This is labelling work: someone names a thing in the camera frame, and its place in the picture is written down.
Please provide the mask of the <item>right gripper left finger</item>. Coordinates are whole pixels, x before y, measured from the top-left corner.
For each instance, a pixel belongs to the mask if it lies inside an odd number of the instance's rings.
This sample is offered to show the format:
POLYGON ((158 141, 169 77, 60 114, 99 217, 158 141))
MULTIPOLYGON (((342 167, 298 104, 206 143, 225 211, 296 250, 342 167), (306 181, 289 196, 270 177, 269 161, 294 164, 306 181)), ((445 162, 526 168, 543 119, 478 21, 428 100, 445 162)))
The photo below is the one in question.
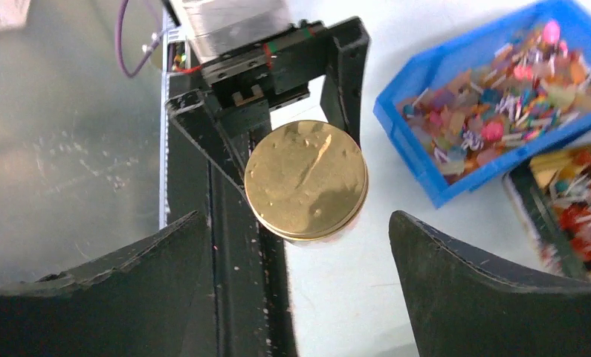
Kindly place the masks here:
POLYGON ((0 286, 0 356, 178 356, 206 243, 192 212, 81 266, 0 286))

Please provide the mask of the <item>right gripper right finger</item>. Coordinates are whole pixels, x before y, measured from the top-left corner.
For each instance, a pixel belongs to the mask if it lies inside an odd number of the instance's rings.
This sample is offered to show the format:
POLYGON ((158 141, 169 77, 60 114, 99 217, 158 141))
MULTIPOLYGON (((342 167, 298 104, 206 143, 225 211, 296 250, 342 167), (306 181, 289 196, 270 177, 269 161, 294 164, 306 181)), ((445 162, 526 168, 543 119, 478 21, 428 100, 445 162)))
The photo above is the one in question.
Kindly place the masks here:
POLYGON ((421 356, 591 356, 591 283, 503 259, 402 210, 389 238, 421 356))

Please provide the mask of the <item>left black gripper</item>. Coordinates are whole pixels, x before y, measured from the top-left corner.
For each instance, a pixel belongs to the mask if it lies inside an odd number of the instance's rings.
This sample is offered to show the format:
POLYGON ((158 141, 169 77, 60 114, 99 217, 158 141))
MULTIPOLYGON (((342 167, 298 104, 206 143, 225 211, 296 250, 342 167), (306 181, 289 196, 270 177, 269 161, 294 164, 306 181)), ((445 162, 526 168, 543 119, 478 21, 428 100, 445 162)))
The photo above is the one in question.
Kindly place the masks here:
POLYGON ((308 98, 309 83, 325 73, 320 107, 328 123, 361 144, 369 41, 357 16, 330 28, 301 22, 204 64, 198 89, 165 103, 169 121, 243 195, 245 161, 233 139, 308 98))

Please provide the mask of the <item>round gold jar lid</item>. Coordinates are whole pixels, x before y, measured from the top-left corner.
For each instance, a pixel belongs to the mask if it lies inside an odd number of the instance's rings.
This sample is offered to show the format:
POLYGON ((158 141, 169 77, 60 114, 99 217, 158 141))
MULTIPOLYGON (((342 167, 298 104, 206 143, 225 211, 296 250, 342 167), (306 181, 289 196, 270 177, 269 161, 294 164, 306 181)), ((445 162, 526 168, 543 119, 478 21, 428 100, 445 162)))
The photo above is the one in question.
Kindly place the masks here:
POLYGON ((369 172, 348 133, 322 121, 298 120, 255 146, 244 187, 251 210, 271 233, 300 244, 332 241, 357 221, 369 172))

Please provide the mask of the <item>blue plastic candy bin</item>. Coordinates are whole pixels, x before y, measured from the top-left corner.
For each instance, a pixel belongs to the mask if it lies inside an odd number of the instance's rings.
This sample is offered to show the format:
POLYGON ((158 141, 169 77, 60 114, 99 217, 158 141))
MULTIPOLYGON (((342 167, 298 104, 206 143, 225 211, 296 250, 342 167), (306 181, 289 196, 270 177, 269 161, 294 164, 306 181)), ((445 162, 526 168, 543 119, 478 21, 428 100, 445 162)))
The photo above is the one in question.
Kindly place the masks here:
POLYGON ((441 207, 591 130, 591 15, 539 1, 421 52, 374 114, 441 207))

